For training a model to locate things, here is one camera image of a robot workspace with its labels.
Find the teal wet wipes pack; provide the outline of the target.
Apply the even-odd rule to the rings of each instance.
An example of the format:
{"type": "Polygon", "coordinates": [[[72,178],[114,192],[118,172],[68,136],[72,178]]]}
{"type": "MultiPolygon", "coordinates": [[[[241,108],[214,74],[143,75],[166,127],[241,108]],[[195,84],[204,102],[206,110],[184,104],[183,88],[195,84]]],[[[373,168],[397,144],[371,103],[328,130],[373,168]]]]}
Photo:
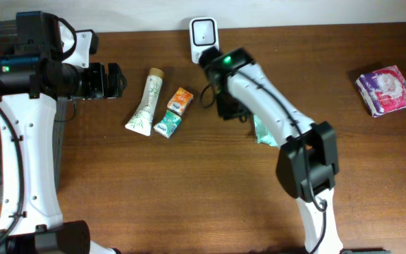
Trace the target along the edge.
{"type": "Polygon", "coordinates": [[[271,147],[278,147],[278,143],[275,141],[270,131],[262,123],[261,119],[257,115],[253,116],[253,121],[257,143],[266,144],[271,147]]]}

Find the white tube with brown cap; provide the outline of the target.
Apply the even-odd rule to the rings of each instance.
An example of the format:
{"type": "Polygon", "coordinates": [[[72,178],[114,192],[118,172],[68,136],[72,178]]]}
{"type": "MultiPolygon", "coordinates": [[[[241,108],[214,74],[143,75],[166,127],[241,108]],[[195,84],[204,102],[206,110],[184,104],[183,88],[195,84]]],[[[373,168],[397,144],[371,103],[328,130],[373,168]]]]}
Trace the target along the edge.
{"type": "Polygon", "coordinates": [[[145,136],[151,135],[152,122],[163,79],[164,72],[161,69],[150,68],[142,99],[135,113],[125,125],[126,129],[145,136]]]}

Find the pink purple tissue pack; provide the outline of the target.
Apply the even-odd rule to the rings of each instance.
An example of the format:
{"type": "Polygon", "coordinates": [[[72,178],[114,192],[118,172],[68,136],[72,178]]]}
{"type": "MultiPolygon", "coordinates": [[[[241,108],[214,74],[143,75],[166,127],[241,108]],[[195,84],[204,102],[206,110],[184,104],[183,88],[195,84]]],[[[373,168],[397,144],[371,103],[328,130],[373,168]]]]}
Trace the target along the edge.
{"type": "Polygon", "coordinates": [[[406,80],[396,65],[362,74],[355,85],[374,118],[406,108],[406,80]]]}

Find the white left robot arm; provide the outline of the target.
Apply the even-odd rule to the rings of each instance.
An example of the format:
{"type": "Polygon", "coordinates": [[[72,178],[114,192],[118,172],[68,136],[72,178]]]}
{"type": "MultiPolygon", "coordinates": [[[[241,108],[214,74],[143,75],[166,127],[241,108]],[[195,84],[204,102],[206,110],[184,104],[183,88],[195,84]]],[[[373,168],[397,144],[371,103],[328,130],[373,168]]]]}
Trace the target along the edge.
{"type": "Polygon", "coordinates": [[[63,48],[63,18],[16,16],[18,41],[0,56],[3,200],[0,253],[106,253],[86,222],[65,222],[54,179],[53,132],[59,99],[113,99],[127,81],[116,63],[79,66],[63,48]]]}

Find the green small tissue pack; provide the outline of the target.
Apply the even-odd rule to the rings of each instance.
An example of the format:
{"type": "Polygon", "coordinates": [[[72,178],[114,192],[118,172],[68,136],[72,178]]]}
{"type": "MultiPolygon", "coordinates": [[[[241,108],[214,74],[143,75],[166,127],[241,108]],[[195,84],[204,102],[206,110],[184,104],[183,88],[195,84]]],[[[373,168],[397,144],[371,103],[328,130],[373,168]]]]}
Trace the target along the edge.
{"type": "Polygon", "coordinates": [[[170,138],[182,119],[179,115],[167,110],[160,122],[154,125],[154,130],[166,138],[170,138]]]}

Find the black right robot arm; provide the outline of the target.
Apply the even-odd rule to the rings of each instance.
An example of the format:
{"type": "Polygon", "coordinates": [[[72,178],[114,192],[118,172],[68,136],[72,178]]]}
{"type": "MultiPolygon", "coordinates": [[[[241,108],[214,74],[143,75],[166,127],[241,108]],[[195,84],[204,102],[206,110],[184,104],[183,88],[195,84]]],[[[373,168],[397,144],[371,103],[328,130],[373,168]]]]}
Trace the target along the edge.
{"type": "Polygon", "coordinates": [[[216,47],[198,60],[224,120],[257,116],[279,149],[276,176],[295,199],[304,224],[308,253],[341,253],[333,211],[339,172],[336,132],[326,121],[315,123],[294,107],[243,48],[223,54],[216,47]]]}

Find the orange small tissue pack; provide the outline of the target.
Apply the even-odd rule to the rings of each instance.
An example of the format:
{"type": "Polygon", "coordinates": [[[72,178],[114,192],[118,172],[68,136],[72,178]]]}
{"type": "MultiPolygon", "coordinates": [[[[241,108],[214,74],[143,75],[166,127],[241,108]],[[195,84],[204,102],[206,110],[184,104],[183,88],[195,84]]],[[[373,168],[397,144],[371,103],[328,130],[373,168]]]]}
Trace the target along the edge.
{"type": "Polygon", "coordinates": [[[192,93],[180,87],[168,101],[167,109],[179,116],[182,116],[193,98],[194,95],[192,93]]]}

